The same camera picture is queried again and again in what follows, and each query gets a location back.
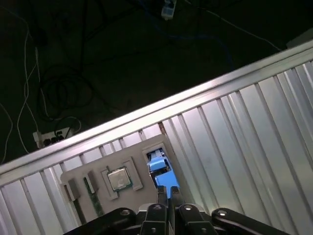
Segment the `power strip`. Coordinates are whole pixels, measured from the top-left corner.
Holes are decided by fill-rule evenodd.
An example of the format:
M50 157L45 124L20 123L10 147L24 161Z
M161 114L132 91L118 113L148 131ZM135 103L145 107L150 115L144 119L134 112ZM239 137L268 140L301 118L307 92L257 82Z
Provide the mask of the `power strip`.
M60 142L65 139L66 135L67 138L73 136L73 132L72 130L69 129L69 127L57 130L56 134L57 136L55 136L54 131L45 134L42 134L41 132L34 132L33 137L34 141L36 142L37 148L40 149L52 145L54 143Z

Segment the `aluminum corrugated panel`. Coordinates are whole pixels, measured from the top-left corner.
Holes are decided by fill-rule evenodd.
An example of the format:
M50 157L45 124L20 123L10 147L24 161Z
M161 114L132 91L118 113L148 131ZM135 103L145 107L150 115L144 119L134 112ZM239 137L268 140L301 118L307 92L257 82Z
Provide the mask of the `aluminum corrugated panel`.
M87 131L0 167L0 234L61 235L79 226L60 191L62 172L161 133L172 144L193 200L207 211L227 207L292 235L311 233L308 59L311 49L215 87L212 81L148 115L97 135L89 135L96 129ZM295 63L302 65L290 69Z

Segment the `white cable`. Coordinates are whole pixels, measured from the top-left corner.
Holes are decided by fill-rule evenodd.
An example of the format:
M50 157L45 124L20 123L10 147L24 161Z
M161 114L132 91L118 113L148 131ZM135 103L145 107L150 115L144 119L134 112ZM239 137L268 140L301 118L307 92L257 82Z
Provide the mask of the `white cable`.
M28 35L29 35L29 30L27 29L27 33L26 33L26 37L25 37L25 43L24 43L24 69L25 69L25 76L26 76L26 88L27 88L26 90L27 91L29 91L28 76L27 76L27 66L26 66L26 46L27 46ZM21 140L21 143L22 143L22 146L23 146L24 150L26 151L26 153L29 153L29 151L26 149L26 147L24 145L24 142L23 142L23 139L22 139L22 136L21 136L21 132L20 132L20 128L19 128L19 123L20 123L20 118L21 118L23 109L25 107L25 104L27 102L28 96L29 96L29 92L27 92L27 94L26 94L26 97L25 97L25 100L24 100L24 103L23 103L23 106L21 108L21 111L20 111L20 114L19 114L19 117L18 117L18 121L17 121L17 124L16 124L17 130L18 130L18 133L19 133L19 137L20 137L20 140Z
M27 78L27 80L30 79L30 77L31 77L33 71L35 70L36 66L37 66L37 64L35 64L35 66L33 67L32 71L30 72L30 74L29 74L29 76L28 76L28 78ZM25 98L25 99L26 99L26 95L27 95L27 94L26 94L26 82L25 82L25 83L24 83L24 98ZM27 102L26 102L26 106L27 106L27 108L28 108L28 110L29 110L29 112L30 112L30 114L31 114L31 116L32 116L32 118L33 118L33 120L34 120L34 122L35 122L36 131L39 132L39 128L38 128L37 121L36 121L36 119L35 119L35 117L34 117L34 114L33 114L33 112L31 111L31 109L30 109L30 107L29 107L29 105L28 105Z
M39 85L40 85L41 77L40 77L40 70L39 70L39 60L38 60L38 49L37 49L37 47L35 48L35 55L36 55L37 73L38 73L38 79L39 79ZM43 101L44 101L45 114L47 117L49 117L48 111L47 111L47 105L45 103L45 95L44 95L43 89L41 88L41 85L40 85L40 92L41 92L41 95L42 95Z
M10 117L8 111L5 109L5 107L0 103L0 106L3 108L4 112L6 113L6 115L8 116L9 120L10 120L10 123L11 123L11 128L10 128L10 131L9 131L9 134L8 136L6 137L6 141L5 141L5 146L4 146L4 155L3 155L3 159L1 161L0 164L2 164L5 160L5 157L6 157L6 151L7 151L7 146L8 146L8 141L9 141L9 138L10 138L10 135L11 135L11 132L13 130L13 121L12 121L12 118Z
M25 100L24 100L24 104L23 104L23 106L22 106L22 108L21 108L19 117L18 117L18 121L17 121L17 130L18 130L18 133L19 133L19 137L20 137L21 143L22 143L22 145L23 145L23 147L24 147L24 150L25 150L27 153L29 153L29 152L27 151L25 145L24 145L23 140L22 140L22 136L21 136L20 128L19 128L19 123L20 123L20 118L21 118L23 109L24 109L25 105L27 105L27 108L28 108L28 110L29 110L29 112L30 112L30 114L31 114L31 116L32 116L32 118L33 118L33 120L34 120L34 122L35 122L36 130L37 130L37 132L39 131L39 129L38 129L38 124L37 124L37 122L36 122L36 120L35 120L35 117L34 117L32 111L31 111L31 109L30 109L30 107L29 107L29 105L28 105L28 103L27 103L27 100L28 100L28 97L29 97L29 84L28 84L28 81L29 81L29 79L30 79L30 77L31 77L31 75L32 75L32 73L33 73L33 71L34 71L34 69L35 69L35 67L36 67L36 65L37 65L38 63L36 62L36 65L35 65L34 68L32 69L31 73L28 75L28 74L27 74L27 66L26 66L26 45L27 45L28 37L32 38L32 36L31 36L30 33L29 33L29 25L28 25L28 23L27 23L27 21L26 21L25 19L23 19L22 17L18 16L18 15L15 14L14 12L10 11L9 9L5 8L4 6L1 6L1 5L0 5L0 7L1 7L2 9L6 10L7 12L9 12L10 14L12 14L13 16L17 17L18 19L22 20L22 21L26 24L26 29L27 29L26 38L25 38L25 43L24 43L24 69L25 69L25 77L26 77L26 82L25 82L25 84L24 84L24 98L25 98Z
M78 118L76 118L76 117L69 116L68 118L73 118L73 119L76 119L76 120L78 121L78 123L79 123L79 128L78 128L78 130L76 130L75 132L73 132L73 134L78 133L78 132L82 129L82 123L81 123L80 120L79 120Z
M188 3L189 5L193 5L189 0L184 0L184 1L185 1L186 3ZM197 8L202 9L202 10L204 10L204 11L210 13L211 15L220 18L220 19L221 19L222 21L224 21L225 23L227 23L227 24L229 24L229 25L235 27L236 29L238 29L238 30L240 30L240 31L242 31L242 32L244 32L244 33L247 33L247 34L249 34L249 35L251 35L251 36L253 36L253 37L255 37L255 38L259 39L259 40L262 40L262 41L267 42L268 44L270 44L272 47L274 47L274 48L277 49L278 51L282 51L281 48L275 46L275 45L274 45L272 42L270 42L269 40L267 40L267 39L265 39L265 38L262 38L262 37L260 37L260 36L257 36L257 35L255 35L255 34L249 32L249 31L247 31L247 30L245 30L245 29L243 29L243 28L241 28L241 27L239 27L239 26L237 26L237 25L235 25L235 24L229 22L228 20L226 20L226 19L220 17L218 14L216 14L216 13L214 13L214 12L212 12L212 11L209 11L209 10L207 10L207 9L205 9L205 8L201 8L201 7L197 7Z

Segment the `blue cable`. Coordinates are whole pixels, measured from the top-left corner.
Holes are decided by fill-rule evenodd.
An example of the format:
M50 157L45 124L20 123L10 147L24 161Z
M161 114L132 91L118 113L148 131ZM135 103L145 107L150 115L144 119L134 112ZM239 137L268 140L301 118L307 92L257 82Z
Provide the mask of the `blue cable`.
M233 63L233 60L231 58L231 54L227 48L227 46L218 38L218 37L215 37L215 36L208 36L208 35L197 35L197 36L179 36L179 35L171 35L171 34L167 34L166 32L164 32L158 25L157 23L155 22L155 19L154 17L150 14L149 10L147 9L146 5L142 2L142 0L138 0L139 3L141 4L141 6L144 8L144 11L146 13L146 15L149 17L149 19L151 20L154 28L159 31L161 34L169 37L169 38L174 38L174 39L178 39L178 40L194 40L194 39L212 39L212 40L215 40L216 42L218 42L221 47L223 48L226 56L227 56L227 60L228 60L228 63L231 67L231 70L235 70L235 67L234 67L234 63Z

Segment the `metal bolt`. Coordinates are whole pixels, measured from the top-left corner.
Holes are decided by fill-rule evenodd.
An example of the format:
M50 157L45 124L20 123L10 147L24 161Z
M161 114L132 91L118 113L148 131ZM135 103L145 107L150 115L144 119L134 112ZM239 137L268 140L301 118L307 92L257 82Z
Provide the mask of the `metal bolt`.
M124 215L124 216L126 216L126 215L129 215L131 212L129 211L129 210L123 210L123 211L121 211L121 215Z
M225 212L225 211L218 211L217 214L219 214L220 216L225 216L227 214L227 212Z
M186 205L186 206L184 206L184 208L185 208L185 210L190 211L192 209L192 206Z
M155 210L160 210L162 207L160 206L160 205L155 205L154 207L153 207L153 209L155 209Z

